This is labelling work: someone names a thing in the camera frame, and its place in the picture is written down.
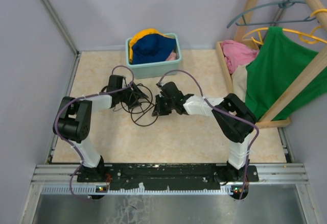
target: wall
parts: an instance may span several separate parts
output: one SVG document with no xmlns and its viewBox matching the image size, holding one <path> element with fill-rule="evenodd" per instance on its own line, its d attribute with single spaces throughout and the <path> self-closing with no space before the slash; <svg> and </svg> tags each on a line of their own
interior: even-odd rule
<svg viewBox="0 0 327 224">
<path fill-rule="evenodd" d="M 246 0 L 50 0 L 79 50 L 120 49 L 145 28 L 177 33 L 182 48 L 213 48 L 231 38 L 229 21 Z M 280 0 L 259 0 L 259 4 Z M 276 8 L 253 19 L 270 20 Z"/>
<path fill-rule="evenodd" d="M 327 6 L 327 0 L 321 0 Z M 302 19 L 311 14 L 308 6 L 302 5 L 287 10 L 283 19 Z M 306 23 L 288 23 L 283 27 L 310 33 L 318 25 L 315 20 Z M 327 33 L 320 29 L 315 34 L 318 37 L 327 39 Z M 306 45 L 300 42 L 295 34 L 288 34 L 295 42 L 300 43 L 316 51 L 321 50 L 325 44 Z M 326 152 L 327 152 L 327 94 L 317 98 L 307 106 L 299 109 L 291 115 L 292 123 L 286 128 L 291 146 L 297 162 L 305 164 L 311 186 L 317 197 L 319 206 L 323 209 L 327 205 L 327 193 L 323 191 L 327 181 Z M 327 222 L 327 213 L 322 212 Z"/>
<path fill-rule="evenodd" d="M 0 219 L 17 224 L 74 55 L 40 0 L 0 0 Z"/>
</svg>

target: green cloth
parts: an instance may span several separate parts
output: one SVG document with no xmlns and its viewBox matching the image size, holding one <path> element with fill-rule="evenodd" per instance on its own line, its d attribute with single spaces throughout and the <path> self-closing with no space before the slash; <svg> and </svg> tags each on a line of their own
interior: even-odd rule
<svg viewBox="0 0 327 224">
<path fill-rule="evenodd" d="M 269 28 L 259 55 L 246 67 L 245 104 L 257 119 L 268 111 L 317 54 L 290 40 L 282 28 Z M 274 120 L 286 119 L 292 112 L 326 92 L 325 68 Z"/>
</svg>

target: blue and yellow garment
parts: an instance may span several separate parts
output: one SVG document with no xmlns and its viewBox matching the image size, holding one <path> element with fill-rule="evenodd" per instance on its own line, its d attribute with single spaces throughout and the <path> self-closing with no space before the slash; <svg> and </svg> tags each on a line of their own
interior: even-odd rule
<svg viewBox="0 0 327 224">
<path fill-rule="evenodd" d="M 129 62 L 131 64 L 162 62 L 175 47 L 175 39 L 161 34 L 156 29 L 145 29 L 129 42 Z"/>
</svg>

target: light blue storage bin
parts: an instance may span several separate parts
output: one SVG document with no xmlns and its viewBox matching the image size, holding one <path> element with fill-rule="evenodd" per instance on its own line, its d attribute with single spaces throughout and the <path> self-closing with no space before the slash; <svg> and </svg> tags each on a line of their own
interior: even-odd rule
<svg viewBox="0 0 327 224">
<path fill-rule="evenodd" d="M 129 42 L 132 38 L 126 40 L 126 65 L 133 71 L 136 79 L 159 77 L 164 75 L 166 72 L 178 69 L 179 63 L 182 60 L 182 53 L 180 51 L 179 42 L 177 35 L 174 33 L 165 34 L 171 38 L 176 39 L 176 47 L 174 51 L 176 52 L 176 60 L 163 61 L 163 62 L 153 62 L 146 64 L 130 64 L 129 63 Z"/>
</svg>

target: wooden rack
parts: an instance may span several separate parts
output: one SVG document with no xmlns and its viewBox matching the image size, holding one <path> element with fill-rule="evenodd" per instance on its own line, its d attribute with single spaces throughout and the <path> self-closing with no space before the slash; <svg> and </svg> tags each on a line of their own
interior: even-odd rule
<svg viewBox="0 0 327 224">
<path fill-rule="evenodd" d="M 247 0 L 245 4 L 244 11 L 255 7 L 258 0 Z M 325 6 L 320 0 L 305 0 L 312 12 L 324 9 Z M 325 31 L 327 31 L 327 13 L 320 12 L 316 15 L 317 20 L 323 26 Z M 247 22 L 251 21 L 252 12 L 247 13 L 245 16 Z M 242 36 L 246 33 L 247 26 L 238 27 L 234 40 L 246 44 L 250 48 L 256 49 L 256 44 L 251 39 L 242 40 Z M 227 69 L 227 65 L 222 53 L 220 46 L 221 41 L 217 42 L 216 49 L 218 52 L 218 58 L 223 69 L 224 77 L 227 84 L 227 89 L 229 92 L 233 91 L 232 81 L 230 74 Z M 279 112 L 287 106 L 310 82 L 320 74 L 327 67 L 327 46 L 325 46 L 321 52 L 309 63 L 309 65 L 300 73 L 300 75 L 293 81 L 293 83 L 284 91 L 284 93 L 276 100 L 276 102 L 271 106 L 271 108 L 266 112 L 266 114 L 257 123 L 259 128 L 270 128 L 270 127 L 284 127 L 290 123 L 290 119 L 271 121 L 274 119 Z"/>
</svg>

